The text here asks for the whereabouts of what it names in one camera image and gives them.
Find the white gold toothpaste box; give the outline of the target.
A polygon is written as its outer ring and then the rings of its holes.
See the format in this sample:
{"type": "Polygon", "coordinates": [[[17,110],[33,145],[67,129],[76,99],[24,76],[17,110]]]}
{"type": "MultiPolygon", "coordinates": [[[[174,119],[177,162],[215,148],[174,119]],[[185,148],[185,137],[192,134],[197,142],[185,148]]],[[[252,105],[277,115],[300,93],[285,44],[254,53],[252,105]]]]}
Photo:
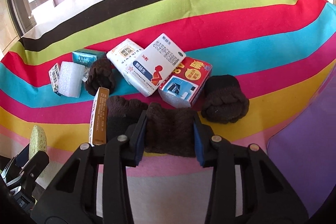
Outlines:
{"type": "Polygon", "coordinates": [[[109,90],[100,87],[93,99],[89,126],[89,144],[91,146],[106,143],[106,122],[108,112],[106,101],[108,98],[109,90]]]}

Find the teal shiny small box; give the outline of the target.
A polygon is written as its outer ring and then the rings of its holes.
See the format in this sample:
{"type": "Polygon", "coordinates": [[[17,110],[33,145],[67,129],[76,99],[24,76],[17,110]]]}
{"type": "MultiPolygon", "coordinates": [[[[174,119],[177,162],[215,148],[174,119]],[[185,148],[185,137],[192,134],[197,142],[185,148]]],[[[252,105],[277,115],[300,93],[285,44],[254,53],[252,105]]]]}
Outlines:
{"type": "Polygon", "coordinates": [[[105,56],[106,52],[83,48],[72,52],[72,61],[76,64],[91,67],[95,61],[105,56]]]}

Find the green round sponge pad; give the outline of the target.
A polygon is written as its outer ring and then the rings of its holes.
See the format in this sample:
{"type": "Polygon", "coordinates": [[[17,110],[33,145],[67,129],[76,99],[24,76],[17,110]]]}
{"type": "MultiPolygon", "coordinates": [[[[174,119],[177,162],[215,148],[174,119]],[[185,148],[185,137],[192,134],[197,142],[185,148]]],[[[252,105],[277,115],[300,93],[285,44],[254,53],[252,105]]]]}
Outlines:
{"type": "Polygon", "coordinates": [[[31,160],[38,151],[47,152],[47,136],[41,126],[34,125],[30,136],[29,160],[31,160]]]}

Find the white orange tissue pack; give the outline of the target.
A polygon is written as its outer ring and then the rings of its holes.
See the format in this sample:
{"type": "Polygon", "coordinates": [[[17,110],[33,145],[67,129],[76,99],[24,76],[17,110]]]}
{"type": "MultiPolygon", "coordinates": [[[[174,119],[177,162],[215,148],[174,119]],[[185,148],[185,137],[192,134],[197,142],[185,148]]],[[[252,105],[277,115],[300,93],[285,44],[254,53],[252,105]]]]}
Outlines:
{"type": "Polygon", "coordinates": [[[126,82],[128,84],[131,84],[129,82],[127,68],[142,51],[142,47],[140,47],[134,41],[126,39],[117,46],[115,46],[112,50],[110,50],[106,54],[106,57],[120,72],[126,82]]]}

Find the rainbow striped tablecloth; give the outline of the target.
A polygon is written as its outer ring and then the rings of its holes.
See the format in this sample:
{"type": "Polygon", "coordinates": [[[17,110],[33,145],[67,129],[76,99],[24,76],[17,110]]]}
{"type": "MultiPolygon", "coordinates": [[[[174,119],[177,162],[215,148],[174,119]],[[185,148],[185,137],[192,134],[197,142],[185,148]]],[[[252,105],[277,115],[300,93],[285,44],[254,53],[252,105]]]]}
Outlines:
{"type": "Polygon", "coordinates": [[[108,51],[125,39],[146,47],[167,34],[188,56],[233,75],[248,114],[214,133],[247,146],[268,141],[335,72],[335,5],[327,0],[64,0],[1,60],[1,155],[13,157],[34,125],[44,128],[47,186],[88,140],[93,98],[56,95],[49,70],[81,48],[108,51]]]}

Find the white medicine box red figure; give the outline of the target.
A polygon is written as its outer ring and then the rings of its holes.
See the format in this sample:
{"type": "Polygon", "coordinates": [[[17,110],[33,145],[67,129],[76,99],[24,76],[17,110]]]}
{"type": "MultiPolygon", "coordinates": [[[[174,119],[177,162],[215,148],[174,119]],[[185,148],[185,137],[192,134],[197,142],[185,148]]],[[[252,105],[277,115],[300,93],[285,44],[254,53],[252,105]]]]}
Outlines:
{"type": "Polygon", "coordinates": [[[130,62],[125,79],[143,96],[151,96],[186,54],[167,36],[161,34],[130,62]]]}

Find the purple storage box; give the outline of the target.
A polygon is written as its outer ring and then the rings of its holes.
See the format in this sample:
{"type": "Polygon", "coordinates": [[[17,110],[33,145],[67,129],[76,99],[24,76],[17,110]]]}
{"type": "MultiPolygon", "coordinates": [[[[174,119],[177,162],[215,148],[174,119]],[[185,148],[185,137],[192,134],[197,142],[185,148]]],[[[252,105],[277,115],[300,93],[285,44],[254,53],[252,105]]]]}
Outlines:
{"type": "Polygon", "coordinates": [[[267,152],[312,216],[335,186],[335,72],[307,107],[270,138],[267,152]]]}

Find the dark brown knit sock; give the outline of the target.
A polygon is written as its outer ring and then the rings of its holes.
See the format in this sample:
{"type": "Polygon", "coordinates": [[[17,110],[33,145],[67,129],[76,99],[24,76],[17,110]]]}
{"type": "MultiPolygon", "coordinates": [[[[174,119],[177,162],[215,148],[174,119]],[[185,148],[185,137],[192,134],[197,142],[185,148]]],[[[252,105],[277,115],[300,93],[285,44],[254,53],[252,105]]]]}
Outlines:
{"type": "Polygon", "coordinates": [[[205,101],[201,115],[206,120],[221,124],[235,123],[248,113],[249,99],[242,92],[236,77],[211,76],[203,90],[205,101]]]}
{"type": "Polygon", "coordinates": [[[147,153],[195,157],[194,116],[191,108],[165,109],[159,103],[112,96],[106,101],[106,140],[126,133],[146,111],[144,146],[147,153]]]}
{"type": "Polygon", "coordinates": [[[112,94],[115,87],[111,62],[106,57],[95,61],[89,69],[88,79],[85,82],[86,91],[95,96],[99,88],[106,88],[109,94],[112,94]]]}

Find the white foam block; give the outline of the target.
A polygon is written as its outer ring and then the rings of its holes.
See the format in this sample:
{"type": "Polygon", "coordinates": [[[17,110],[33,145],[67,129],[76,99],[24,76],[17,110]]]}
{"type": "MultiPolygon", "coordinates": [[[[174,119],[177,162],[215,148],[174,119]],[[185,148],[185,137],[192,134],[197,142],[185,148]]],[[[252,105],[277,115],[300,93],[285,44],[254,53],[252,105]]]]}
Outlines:
{"type": "Polygon", "coordinates": [[[79,98],[84,71],[84,65],[63,61],[60,66],[59,93],[66,97],[79,98]]]}

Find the white green barcode medicine box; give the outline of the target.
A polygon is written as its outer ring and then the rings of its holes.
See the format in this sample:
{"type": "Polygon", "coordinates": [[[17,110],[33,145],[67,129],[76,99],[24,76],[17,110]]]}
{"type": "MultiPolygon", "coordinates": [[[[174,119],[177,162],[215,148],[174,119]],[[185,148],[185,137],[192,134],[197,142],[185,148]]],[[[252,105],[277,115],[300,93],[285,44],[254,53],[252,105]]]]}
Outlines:
{"type": "Polygon", "coordinates": [[[49,77],[53,92],[61,96],[59,93],[60,65],[58,63],[49,70],[49,77]]]}

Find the red blue 48 box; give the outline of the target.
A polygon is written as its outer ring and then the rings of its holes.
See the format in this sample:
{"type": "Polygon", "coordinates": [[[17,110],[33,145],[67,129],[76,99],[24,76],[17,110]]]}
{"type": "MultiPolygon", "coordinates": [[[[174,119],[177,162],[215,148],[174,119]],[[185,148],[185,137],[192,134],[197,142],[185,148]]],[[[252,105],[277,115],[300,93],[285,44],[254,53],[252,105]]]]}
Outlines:
{"type": "Polygon", "coordinates": [[[158,89],[162,100],[175,108],[193,107],[213,66],[185,57],[158,89]]]}

